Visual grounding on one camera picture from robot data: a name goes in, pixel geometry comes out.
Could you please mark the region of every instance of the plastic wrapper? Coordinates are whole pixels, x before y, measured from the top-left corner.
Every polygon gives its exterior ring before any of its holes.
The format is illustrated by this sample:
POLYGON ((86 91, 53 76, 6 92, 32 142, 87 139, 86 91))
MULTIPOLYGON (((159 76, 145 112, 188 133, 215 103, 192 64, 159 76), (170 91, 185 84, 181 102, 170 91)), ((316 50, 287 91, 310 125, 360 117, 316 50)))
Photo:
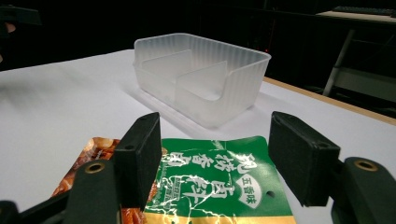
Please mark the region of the plastic wrapper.
MULTIPOLYGON (((84 162, 109 159, 120 140, 95 137, 52 196, 73 186, 84 162)), ((265 138, 163 139, 163 157, 143 213, 123 208, 122 223, 295 224, 265 138)))

